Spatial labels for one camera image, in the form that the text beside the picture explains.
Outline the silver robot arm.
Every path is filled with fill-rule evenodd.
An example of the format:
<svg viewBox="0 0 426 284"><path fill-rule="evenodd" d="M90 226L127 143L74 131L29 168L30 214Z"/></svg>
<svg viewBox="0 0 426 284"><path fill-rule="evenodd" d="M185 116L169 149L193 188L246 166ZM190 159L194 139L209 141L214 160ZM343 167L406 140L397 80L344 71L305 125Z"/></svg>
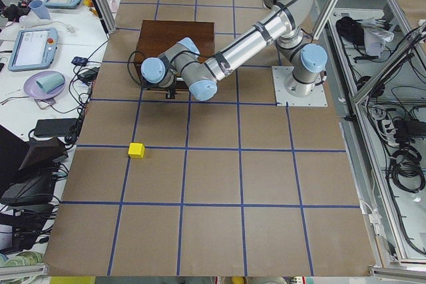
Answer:
<svg viewBox="0 0 426 284"><path fill-rule="evenodd" d="M144 89L172 90L180 77L196 100L206 101L216 94L219 81L274 44L294 66L284 81L285 90L300 98L310 95L320 84L318 76L327 63L325 49L308 43L300 27L314 0L262 1L270 13L203 63L198 60L200 52L189 37L176 42L158 57L144 59L140 67L141 86Z"/></svg>

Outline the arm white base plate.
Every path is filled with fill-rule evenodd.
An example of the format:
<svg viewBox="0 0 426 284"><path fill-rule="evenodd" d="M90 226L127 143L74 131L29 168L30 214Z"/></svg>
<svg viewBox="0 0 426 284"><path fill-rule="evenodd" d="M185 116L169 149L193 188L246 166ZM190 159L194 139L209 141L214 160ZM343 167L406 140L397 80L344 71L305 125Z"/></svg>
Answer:
<svg viewBox="0 0 426 284"><path fill-rule="evenodd" d="M302 84L293 78L293 67L273 66L272 76L277 106L327 107L325 90L319 74L311 84Z"/></svg>

